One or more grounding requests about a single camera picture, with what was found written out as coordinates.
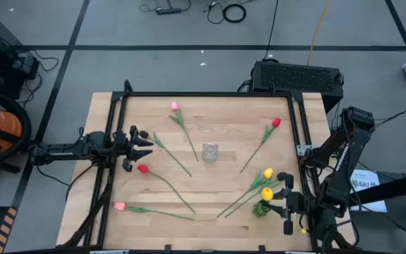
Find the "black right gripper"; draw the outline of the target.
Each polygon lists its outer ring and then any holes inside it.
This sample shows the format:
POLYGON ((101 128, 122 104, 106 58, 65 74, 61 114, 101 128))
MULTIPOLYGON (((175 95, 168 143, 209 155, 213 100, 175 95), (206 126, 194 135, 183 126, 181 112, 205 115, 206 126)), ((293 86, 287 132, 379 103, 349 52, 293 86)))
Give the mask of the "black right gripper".
POLYGON ((285 206, 270 205, 267 203, 267 207, 270 210, 278 213, 281 217, 285 219, 283 223, 283 233, 285 235, 293 234, 293 221, 291 219, 291 214, 304 214, 305 205, 303 195, 299 192, 293 191, 294 178, 284 178, 285 187, 279 192, 274 193, 273 199, 284 199, 285 206))

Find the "clear cut-glass vase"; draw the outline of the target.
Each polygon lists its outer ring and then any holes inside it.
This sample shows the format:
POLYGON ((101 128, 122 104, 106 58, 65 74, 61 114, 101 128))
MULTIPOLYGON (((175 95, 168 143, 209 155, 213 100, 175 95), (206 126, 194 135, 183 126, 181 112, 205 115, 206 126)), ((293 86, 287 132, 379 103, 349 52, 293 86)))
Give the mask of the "clear cut-glass vase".
POLYGON ((218 157, 218 148, 219 146, 214 143, 203 144, 202 159, 205 162, 215 162, 218 157))

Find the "red artificial tulip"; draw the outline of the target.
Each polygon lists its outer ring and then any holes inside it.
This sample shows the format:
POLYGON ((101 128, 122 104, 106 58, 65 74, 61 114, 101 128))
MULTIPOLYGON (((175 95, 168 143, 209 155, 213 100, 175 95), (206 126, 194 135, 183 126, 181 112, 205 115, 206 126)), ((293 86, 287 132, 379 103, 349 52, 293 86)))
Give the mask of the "red artificial tulip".
POLYGON ((273 133, 273 131, 278 128, 281 124, 281 119, 280 118, 275 118, 272 121, 272 124, 270 126, 265 126, 264 133, 262 136, 262 139, 258 145, 258 147, 255 149, 255 151, 252 153, 250 158, 245 162, 243 168, 241 169, 240 173, 242 173, 248 166, 248 164, 251 162, 251 160, 254 158, 254 156, 257 154, 259 149, 263 146, 263 144, 269 139, 270 135, 273 133))
POLYGON ((143 173, 143 174, 152 175, 152 176, 154 176, 154 177, 156 177, 156 178, 162 180, 164 183, 166 183, 166 184, 171 188, 171 190, 178 196, 178 198, 179 198, 194 214, 196 213, 196 211, 191 207, 191 205, 190 205, 188 202, 186 202, 186 201, 184 200, 184 198, 180 195, 180 193, 173 187, 173 185, 172 185, 167 179, 165 179, 164 177, 162 177, 162 176, 160 176, 160 175, 154 173, 153 171, 150 171, 150 170, 149 170, 149 167, 148 167, 147 165, 145 165, 145 164, 139 165, 139 166, 137 167, 137 170, 140 171, 140 172, 143 173))

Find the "green glass vase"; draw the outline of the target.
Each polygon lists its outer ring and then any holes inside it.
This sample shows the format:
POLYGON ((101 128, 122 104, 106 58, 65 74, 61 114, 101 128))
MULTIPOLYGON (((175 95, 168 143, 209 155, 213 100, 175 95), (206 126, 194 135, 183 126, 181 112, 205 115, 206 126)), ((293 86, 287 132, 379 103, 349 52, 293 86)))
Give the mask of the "green glass vase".
POLYGON ((252 208, 252 214, 256 218, 265 217, 270 210, 271 208, 269 207, 269 204, 263 200, 260 200, 259 202, 254 204, 252 208))

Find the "black artificial tulip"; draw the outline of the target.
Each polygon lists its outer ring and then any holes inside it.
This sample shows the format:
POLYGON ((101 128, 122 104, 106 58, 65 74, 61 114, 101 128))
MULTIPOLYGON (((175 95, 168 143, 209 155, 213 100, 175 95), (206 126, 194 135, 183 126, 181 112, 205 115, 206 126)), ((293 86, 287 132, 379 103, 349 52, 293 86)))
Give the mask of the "black artificial tulip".
POLYGON ((244 205, 247 201, 252 199, 255 195, 257 195, 259 193, 261 194, 262 189, 265 188, 265 187, 271 188, 272 191, 273 191, 273 194, 279 192, 281 189, 283 189, 285 187, 285 182, 283 180, 284 178, 294 178, 294 177, 293 177, 293 175, 287 174, 285 172, 278 173, 276 180, 274 180, 274 181, 270 180, 270 183, 264 184, 263 186, 259 187, 258 191, 253 196, 248 198, 246 201, 242 202, 235 209, 233 209, 231 212, 229 212, 225 217, 227 217, 230 214, 234 213, 234 211, 236 211, 238 208, 240 208, 242 205, 244 205))
POLYGON ((192 176, 192 174, 178 161, 178 159, 164 146, 164 144, 161 142, 159 137, 156 135, 156 133, 153 133, 153 135, 150 135, 146 131, 140 131, 140 136, 145 139, 145 140, 150 140, 154 144, 158 145, 160 148, 162 148, 185 172, 188 176, 192 176))

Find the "pink artificial tulip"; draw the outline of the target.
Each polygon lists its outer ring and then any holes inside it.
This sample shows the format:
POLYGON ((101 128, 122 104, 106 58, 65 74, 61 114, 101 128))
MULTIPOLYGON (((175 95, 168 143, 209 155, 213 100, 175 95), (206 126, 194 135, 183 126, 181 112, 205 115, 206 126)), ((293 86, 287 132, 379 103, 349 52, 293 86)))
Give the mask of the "pink artificial tulip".
POLYGON ((190 136, 187 133, 187 129, 185 127, 185 123, 184 123, 184 120, 183 120, 183 115, 182 115, 181 109, 180 109, 177 102, 171 102, 171 111, 174 113, 174 115, 173 116, 170 115, 169 117, 171 119, 173 119, 182 128, 182 130, 183 130, 183 132, 184 132, 184 134, 185 134, 185 136, 186 136, 186 138, 187 138, 187 140, 188 140, 188 142, 190 144, 190 147, 192 148, 192 152, 193 152, 193 154, 195 156, 195 159, 197 161, 199 161, 199 158, 198 158, 197 153, 195 151, 194 145, 193 145, 193 143, 192 143, 192 141, 190 139, 190 136))
POLYGON ((156 213, 156 214, 162 214, 162 215, 166 215, 166 216, 170 216, 170 217, 186 219, 186 220, 190 220, 190 221, 195 220, 194 218, 182 216, 182 215, 179 215, 179 214, 172 214, 172 213, 169 213, 169 212, 162 212, 162 211, 159 211, 159 210, 151 210, 151 209, 147 209, 147 208, 143 208, 143 207, 129 206, 126 202, 114 202, 113 203, 113 208, 118 210, 118 211, 129 211, 129 212, 137 212, 137 213, 156 213))

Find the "black power strip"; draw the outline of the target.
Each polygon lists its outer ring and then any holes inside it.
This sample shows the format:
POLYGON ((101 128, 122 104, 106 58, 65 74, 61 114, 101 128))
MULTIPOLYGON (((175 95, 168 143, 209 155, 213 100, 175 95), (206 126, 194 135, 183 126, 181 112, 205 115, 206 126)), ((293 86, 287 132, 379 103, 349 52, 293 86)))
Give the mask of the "black power strip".
POLYGON ((181 8, 156 8, 155 11, 160 16, 181 13, 183 10, 181 8))

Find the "black metal stand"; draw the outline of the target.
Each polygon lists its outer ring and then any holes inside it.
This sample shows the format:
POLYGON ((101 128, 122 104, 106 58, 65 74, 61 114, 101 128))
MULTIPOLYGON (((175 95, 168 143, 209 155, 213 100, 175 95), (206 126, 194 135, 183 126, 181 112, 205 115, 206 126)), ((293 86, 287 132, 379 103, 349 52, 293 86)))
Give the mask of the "black metal stand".
POLYGON ((364 204, 384 200, 387 213, 350 208, 359 246, 371 252, 406 253, 406 174, 376 173, 380 185, 357 194, 364 204))

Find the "yellow artificial tulip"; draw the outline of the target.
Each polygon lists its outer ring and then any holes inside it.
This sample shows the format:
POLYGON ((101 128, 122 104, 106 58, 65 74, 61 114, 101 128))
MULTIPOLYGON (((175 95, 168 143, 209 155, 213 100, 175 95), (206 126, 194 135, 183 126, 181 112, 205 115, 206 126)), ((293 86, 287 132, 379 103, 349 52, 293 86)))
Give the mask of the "yellow artificial tulip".
POLYGON ((225 213, 227 210, 229 210, 232 206, 234 206, 236 203, 241 201, 247 194, 251 193, 252 191, 255 191, 259 187, 263 186, 264 184, 270 183, 270 180, 273 176, 273 169, 268 168, 263 171, 259 171, 257 175, 255 176, 253 182, 250 184, 250 187, 235 201, 233 201, 229 206, 227 206, 226 209, 224 209, 222 212, 220 212, 217 217, 220 217, 223 213, 225 213))
POLYGON ((262 207, 266 207, 271 200, 273 200, 273 191, 269 187, 265 187, 261 191, 262 200, 259 202, 262 207))

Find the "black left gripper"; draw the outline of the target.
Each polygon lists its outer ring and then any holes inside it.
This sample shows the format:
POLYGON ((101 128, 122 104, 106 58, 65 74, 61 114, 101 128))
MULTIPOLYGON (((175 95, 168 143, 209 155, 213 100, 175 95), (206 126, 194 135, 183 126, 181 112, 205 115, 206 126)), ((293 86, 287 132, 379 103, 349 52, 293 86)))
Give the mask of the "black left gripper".
POLYGON ((116 154, 118 156, 125 155, 122 167, 126 172, 131 172, 133 169, 132 162, 153 153, 152 150, 135 150, 134 145, 138 147, 152 146, 147 140, 143 140, 138 134, 137 127, 131 126, 129 130, 130 138, 122 130, 117 130, 115 132, 115 144, 116 144, 116 154))

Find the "white printed paper sheet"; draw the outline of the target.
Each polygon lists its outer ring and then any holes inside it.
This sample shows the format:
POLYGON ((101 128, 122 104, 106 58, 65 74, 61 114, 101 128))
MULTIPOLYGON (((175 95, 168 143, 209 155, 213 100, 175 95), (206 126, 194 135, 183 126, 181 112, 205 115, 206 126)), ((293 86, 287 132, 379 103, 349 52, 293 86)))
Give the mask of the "white printed paper sheet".
MULTIPOLYGON (((379 176, 377 173, 364 169, 355 169, 350 177, 350 181, 357 193, 359 191, 380 185, 379 176)), ((366 211, 372 210, 373 212, 387 213, 387 207, 384 200, 367 204, 362 202, 362 207, 365 208, 366 211)))

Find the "black perforated computer case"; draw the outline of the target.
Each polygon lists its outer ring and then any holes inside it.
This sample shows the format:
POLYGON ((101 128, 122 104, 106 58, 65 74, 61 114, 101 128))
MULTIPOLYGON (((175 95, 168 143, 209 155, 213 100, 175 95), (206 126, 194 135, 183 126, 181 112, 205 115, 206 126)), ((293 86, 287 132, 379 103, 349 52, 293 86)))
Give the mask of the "black perforated computer case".
POLYGON ((279 63, 272 59, 256 62, 250 75, 255 92, 289 92, 300 102, 304 93, 319 93, 326 112, 343 98, 344 77, 337 68, 279 63))

